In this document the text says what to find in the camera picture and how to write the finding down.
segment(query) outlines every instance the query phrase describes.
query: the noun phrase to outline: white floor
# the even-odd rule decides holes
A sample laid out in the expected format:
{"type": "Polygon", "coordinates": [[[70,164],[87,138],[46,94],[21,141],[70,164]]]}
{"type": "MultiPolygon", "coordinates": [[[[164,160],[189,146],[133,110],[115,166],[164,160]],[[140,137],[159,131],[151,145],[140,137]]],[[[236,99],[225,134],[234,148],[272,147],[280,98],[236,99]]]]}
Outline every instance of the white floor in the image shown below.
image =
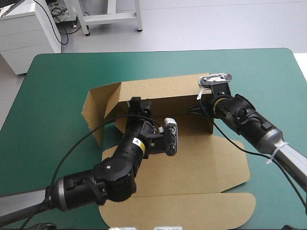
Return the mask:
{"type": "MultiPolygon", "coordinates": [[[[106,1],[83,1],[90,14],[106,8],[106,1]]],[[[133,3],[118,0],[117,10],[133,3]]],[[[62,52],[286,47],[307,78],[307,0],[141,0],[141,8],[143,32],[136,23],[91,26],[88,37],[70,35],[62,52]]],[[[0,127],[23,79],[0,57],[0,127]]]]}

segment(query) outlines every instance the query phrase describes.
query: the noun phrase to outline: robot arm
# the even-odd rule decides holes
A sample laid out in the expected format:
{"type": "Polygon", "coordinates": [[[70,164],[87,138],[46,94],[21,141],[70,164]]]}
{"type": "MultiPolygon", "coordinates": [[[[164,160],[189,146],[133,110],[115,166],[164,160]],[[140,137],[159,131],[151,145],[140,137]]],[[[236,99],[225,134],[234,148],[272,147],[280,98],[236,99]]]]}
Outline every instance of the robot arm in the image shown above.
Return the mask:
{"type": "MultiPolygon", "coordinates": [[[[283,133],[270,121],[260,115],[255,107],[243,96],[231,95],[228,73],[203,76],[199,86],[211,89],[213,96],[202,103],[211,118],[221,119],[238,135],[242,135],[260,153],[271,154],[292,178],[307,192],[307,158],[284,141],[283,133]]],[[[197,105],[191,113],[204,114],[197,105]]]]}
{"type": "MultiPolygon", "coordinates": [[[[151,116],[151,103],[133,97],[129,114],[151,116]]],[[[106,200],[120,202],[136,192],[135,176],[143,158],[151,153],[165,152],[172,156],[177,152],[177,124],[172,118],[165,119],[165,127],[159,130],[146,119],[129,117],[126,132],[112,157],[104,159],[93,169],[59,178],[51,193],[50,187],[0,197],[0,226],[30,216],[51,194],[39,212],[57,208],[71,210],[106,200]]]]}

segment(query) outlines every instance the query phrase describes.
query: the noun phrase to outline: green table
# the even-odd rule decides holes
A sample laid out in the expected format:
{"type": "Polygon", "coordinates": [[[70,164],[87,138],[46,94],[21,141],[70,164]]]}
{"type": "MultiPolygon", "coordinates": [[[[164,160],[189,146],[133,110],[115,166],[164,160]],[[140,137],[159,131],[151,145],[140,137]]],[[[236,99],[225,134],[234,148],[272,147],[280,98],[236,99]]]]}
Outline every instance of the green table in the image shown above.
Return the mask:
{"type": "MultiPolygon", "coordinates": [[[[0,132],[0,193],[50,183],[62,156],[88,132],[81,110],[90,88],[117,81],[201,72],[231,73],[232,93],[249,98],[260,113],[284,132],[286,141],[306,152],[307,84],[288,49],[39,55],[0,132]]],[[[242,137],[221,122],[218,124],[230,138],[254,150],[242,137]]],[[[103,149],[116,145],[121,137],[114,126],[107,127],[107,133],[103,149]]],[[[65,161],[59,175],[90,169],[100,160],[101,149],[90,136],[65,161]]],[[[279,169],[255,156],[248,156],[248,163],[251,179],[227,191],[250,192],[256,197],[254,215],[243,228],[307,226],[304,208],[279,169]]],[[[38,222],[54,222],[60,228],[106,227],[96,204],[66,213],[47,211],[35,216],[28,226],[38,222]]]]}

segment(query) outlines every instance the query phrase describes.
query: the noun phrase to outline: cardboard box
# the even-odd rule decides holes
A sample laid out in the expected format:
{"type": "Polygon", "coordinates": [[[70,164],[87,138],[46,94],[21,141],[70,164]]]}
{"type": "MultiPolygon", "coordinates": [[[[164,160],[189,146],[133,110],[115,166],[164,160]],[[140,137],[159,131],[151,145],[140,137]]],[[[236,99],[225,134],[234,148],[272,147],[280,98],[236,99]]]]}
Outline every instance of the cardboard box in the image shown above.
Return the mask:
{"type": "MultiPolygon", "coordinates": [[[[82,115],[90,129],[126,114],[127,101],[133,96],[151,100],[153,119],[162,122],[172,117],[178,124],[177,155],[151,155],[143,160],[136,177],[137,192],[124,202],[107,201],[99,208],[109,226],[232,229],[251,217],[255,208],[252,194],[221,193],[249,180],[245,153],[212,135],[208,118],[188,112],[198,103],[197,82],[203,75],[207,74],[120,82],[88,92],[82,115]]],[[[207,90],[202,98],[210,94],[207,90]]],[[[125,118],[118,119],[116,127],[124,132],[126,122],[125,118]]],[[[103,130],[96,131],[94,137],[101,145],[103,130]]],[[[115,148],[107,149],[103,157],[112,156],[115,148]]]]}

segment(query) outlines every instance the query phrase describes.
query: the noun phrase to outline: yellow label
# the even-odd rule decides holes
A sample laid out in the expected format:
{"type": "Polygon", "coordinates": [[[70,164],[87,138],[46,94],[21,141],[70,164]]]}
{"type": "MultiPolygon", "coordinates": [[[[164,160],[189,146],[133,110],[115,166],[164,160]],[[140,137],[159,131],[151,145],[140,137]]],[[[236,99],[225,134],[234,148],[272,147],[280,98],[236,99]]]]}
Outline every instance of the yellow label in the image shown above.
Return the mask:
{"type": "Polygon", "coordinates": [[[143,154],[145,154],[146,147],[145,147],[144,143],[141,142],[141,140],[139,140],[139,139],[137,139],[137,138],[134,138],[133,141],[132,141],[132,143],[135,144],[135,145],[137,145],[137,146],[139,146],[139,147],[142,149],[143,154]]]}

